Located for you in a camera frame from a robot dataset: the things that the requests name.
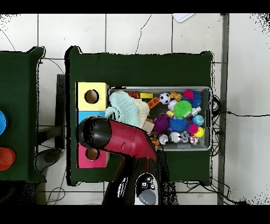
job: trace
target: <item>yellow ball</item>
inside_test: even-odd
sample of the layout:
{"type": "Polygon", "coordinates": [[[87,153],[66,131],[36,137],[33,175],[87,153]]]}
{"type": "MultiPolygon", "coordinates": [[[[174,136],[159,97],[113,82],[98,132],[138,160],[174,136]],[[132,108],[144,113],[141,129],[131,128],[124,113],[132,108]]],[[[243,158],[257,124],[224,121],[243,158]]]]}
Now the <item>yellow ball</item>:
{"type": "Polygon", "coordinates": [[[194,134],[195,137],[197,138],[201,138],[203,137],[203,135],[205,134],[205,131],[202,127],[199,127],[198,128],[198,132],[194,134]]]}

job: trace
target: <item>pink ball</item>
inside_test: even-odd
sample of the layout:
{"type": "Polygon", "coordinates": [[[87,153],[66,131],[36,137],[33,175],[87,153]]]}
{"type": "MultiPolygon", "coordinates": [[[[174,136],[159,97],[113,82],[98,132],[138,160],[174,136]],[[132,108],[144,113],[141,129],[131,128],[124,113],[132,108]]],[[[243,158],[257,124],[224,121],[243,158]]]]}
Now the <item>pink ball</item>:
{"type": "Polygon", "coordinates": [[[187,98],[190,99],[190,100],[193,100],[193,99],[194,99],[193,92],[192,92],[190,89],[185,90],[185,91],[183,92],[183,96],[184,96],[184,97],[187,97],[187,98]]]}
{"type": "Polygon", "coordinates": [[[192,125],[189,126],[188,131],[191,134],[195,134],[198,132],[198,126],[193,122],[192,125]]]}

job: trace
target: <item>blue block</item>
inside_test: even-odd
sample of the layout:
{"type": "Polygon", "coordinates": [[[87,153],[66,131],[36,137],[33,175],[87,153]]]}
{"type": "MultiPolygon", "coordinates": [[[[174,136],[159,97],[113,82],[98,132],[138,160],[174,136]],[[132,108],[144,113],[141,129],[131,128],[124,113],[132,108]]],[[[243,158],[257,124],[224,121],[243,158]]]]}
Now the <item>blue block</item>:
{"type": "Polygon", "coordinates": [[[79,111],[79,123],[90,116],[101,116],[105,117],[104,111],[79,111]]]}

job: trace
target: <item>dark green tablecloth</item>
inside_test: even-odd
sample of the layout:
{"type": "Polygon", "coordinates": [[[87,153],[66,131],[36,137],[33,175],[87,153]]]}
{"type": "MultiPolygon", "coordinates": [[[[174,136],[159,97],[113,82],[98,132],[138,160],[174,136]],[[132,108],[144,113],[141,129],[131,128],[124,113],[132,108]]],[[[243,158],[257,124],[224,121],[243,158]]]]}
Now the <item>dark green tablecloth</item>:
{"type": "MultiPolygon", "coordinates": [[[[76,168],[75,82],[105,82],[120,86],[211,86],[212,54],[120,55],[82,54],[70,47],[65,54],[67,91],[67,120],[70,118],[70,148],[67,176],[71,183],[111,181],[122,157],[110,154],[107,167],[102,169],[76,168]]],[[[210,151],[166,152],[172,181],[202,180],[209,184],[210,151]]]]}
{"type": "Polygon", "coordinates": [[[34,167],[37,122],[37,73],[43,48],[27,53],[0,52],[0,110],[7,116],[7,129],[0,147],[16,154],[14,164],[0,171],[0,180],[42,182],[34,167]]]}

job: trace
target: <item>orange circle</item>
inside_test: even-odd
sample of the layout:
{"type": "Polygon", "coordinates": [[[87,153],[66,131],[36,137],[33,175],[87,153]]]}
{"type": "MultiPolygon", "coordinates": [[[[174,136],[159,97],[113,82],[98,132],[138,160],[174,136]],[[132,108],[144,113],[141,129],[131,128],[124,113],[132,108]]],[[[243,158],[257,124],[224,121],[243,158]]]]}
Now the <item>orange circle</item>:
{"type": "Polygon", "coordinates": [[[15,153],[10,148],[0,147],[0,171],[7,170],[15,161],[15,153]]]}

